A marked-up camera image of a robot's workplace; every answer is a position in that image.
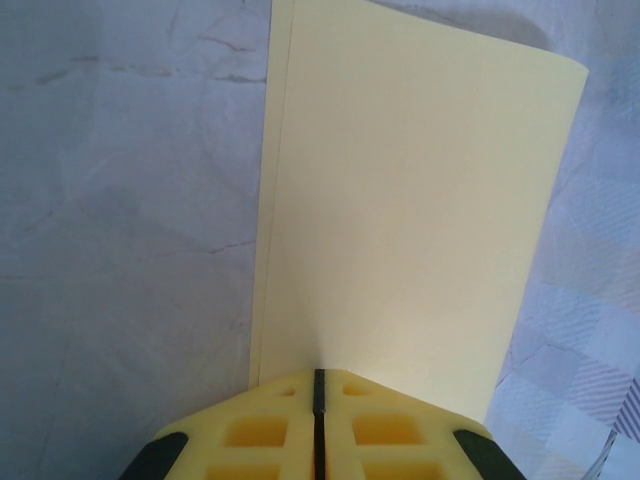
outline table surface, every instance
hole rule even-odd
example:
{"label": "table surface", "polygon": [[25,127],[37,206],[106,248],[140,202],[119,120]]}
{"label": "table surface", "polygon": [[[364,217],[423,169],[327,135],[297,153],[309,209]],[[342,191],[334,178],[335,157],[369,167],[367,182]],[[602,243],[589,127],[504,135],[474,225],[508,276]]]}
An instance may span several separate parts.
{"label": "table surface", "polygon": [[[580,478],[611,428],[634,437],[640,3],[388,5],[590,69],[487,417],[528,478]],[[3,477],[116,478],[245,388],[269,15],[0,6]]]}

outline black plastic part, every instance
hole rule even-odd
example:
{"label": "black plastic part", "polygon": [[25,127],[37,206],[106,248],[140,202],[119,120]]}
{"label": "black plastic part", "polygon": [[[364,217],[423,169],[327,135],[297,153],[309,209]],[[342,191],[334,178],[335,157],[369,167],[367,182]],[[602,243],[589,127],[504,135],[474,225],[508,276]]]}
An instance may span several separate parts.
{"label": "black plastic part", "polygon": [[526,480],[493,440],[469,430],[457,430],[453,435],[483,480]]}
{"label": "black plastic part", "polygon": [[325,480],[327,474],[324,438],[325,399],[324,370],[316,369],[313,375],[313,467],[315,480]]}
{"label": "black plastic part", "polygon": [[164,480],[188,441],[185,433],[176,432],[147,443],[119,480]]}

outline paper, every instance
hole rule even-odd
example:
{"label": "paper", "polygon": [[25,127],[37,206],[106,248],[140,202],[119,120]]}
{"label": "paper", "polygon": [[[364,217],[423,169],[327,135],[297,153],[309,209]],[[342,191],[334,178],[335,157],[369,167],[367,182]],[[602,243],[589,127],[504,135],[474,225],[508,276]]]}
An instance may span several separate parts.
{"label": "paper", "polygon": [[365,0],[275,0],[269,55],[250,383],[482,421],[586,70]]}

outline gray marble surface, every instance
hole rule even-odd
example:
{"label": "gray marble surface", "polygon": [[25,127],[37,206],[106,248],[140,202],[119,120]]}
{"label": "gray marble surface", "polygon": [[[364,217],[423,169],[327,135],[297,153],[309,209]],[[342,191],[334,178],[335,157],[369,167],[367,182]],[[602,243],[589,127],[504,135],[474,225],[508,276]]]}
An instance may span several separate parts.
{"label": "gray marble surface", "polygon": [[[387,4],[595,67],[562,191],[621,98],[636,0]],[[245,388],[269,15],[267,0],[0,1],[2,478],[116,478],[162,425]],[[527,342],[502,379],[541,351]],[[509,381],[501,405],[521,402]]]}

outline sheet of paper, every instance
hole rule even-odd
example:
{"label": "sheet of paper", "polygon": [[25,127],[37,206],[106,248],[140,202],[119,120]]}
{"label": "sheet of paper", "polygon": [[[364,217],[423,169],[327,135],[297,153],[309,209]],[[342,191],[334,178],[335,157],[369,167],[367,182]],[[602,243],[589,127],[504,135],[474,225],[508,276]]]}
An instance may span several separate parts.
{"label": "sheet of paper", "polygon": [[482,421],[586,70],[365,0],[273,8],[251,383],[342,368]]}

